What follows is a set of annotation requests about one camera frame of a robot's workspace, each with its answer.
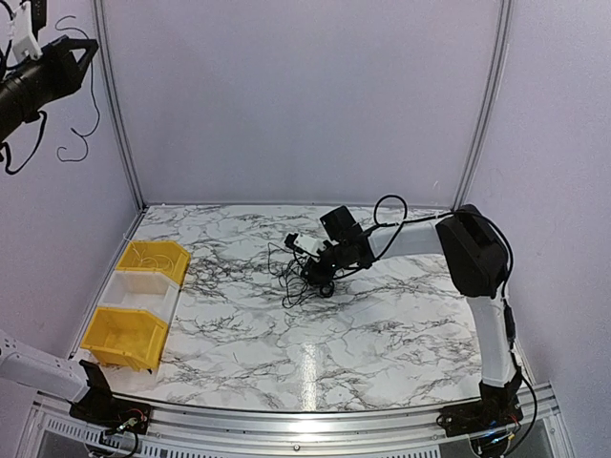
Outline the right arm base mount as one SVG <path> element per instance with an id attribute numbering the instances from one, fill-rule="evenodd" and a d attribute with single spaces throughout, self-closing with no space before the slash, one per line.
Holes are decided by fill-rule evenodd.
<path id="1" fill-rule="evenodd" d="M 481 382 L 478 400 L 442 407 L 436 423 L 447 437 L 515 425 L 523 419 L 517 398 L 520 385 L 520 379 L 503 387 Z"/>

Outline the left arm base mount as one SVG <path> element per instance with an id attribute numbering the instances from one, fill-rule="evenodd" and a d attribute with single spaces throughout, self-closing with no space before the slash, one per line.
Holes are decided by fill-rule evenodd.
<path id="1" fill-rule="evenodd" d="M 144 435 L 149 426 L 152 407 L 148 404 L 117 398 L 97 364 L 81 360 L 86 374 L 87 390 L 78 401 L 71 402 L 71 417 L 102 427 L 109 434 L 129 431 Z"/>

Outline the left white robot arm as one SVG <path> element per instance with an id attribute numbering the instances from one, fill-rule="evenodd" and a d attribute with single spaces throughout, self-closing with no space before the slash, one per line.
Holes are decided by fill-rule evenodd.
<path id="1" fill-rule="evenodd" d="M 12 165 L 7 138 L 22 124 L 39 121 L 33 147 L 37 150 L 47 123 L 43 107 L 81 88 L 97 51 L 94 39 L 62 35 L 42 48 L 40 58 L 27 58 L 1 80 L 1 163 L 5 174 L 15 176 L 28 164 Z M 1 377 L 69 402 L 83 400 L 85 411 L 102 425 L 113 424 L 120 416 L 120 403 L 104 390 L 105 377 L 95 364 L 59 359 L 6 332 L 1 333 Z"/>

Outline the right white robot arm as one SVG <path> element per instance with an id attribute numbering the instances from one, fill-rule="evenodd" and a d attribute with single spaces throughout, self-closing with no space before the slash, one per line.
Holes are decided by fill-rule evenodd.
<path id="1" fill-rule="evenodd" d="M 363 228 L 349 209 L 338 207 L 321 218 L 326 239 L 291 234 L 284 243 L 307 257 L 301 276 L 307 285 L 326 289 L 338 273 L 355 273 L 380 260 L 441 255 L 457 292 L 470 307 L 482 359 L 479 385 L 483 398 L 473 418 L 493 427 L 510 411 L 510 400 L 522 383 L 514 345 L 516 326 L 507 285 L 514 265 L 508 241 L 476 207 L 464 205 L 440 217 L 395 223 L 375 222 Z"/>

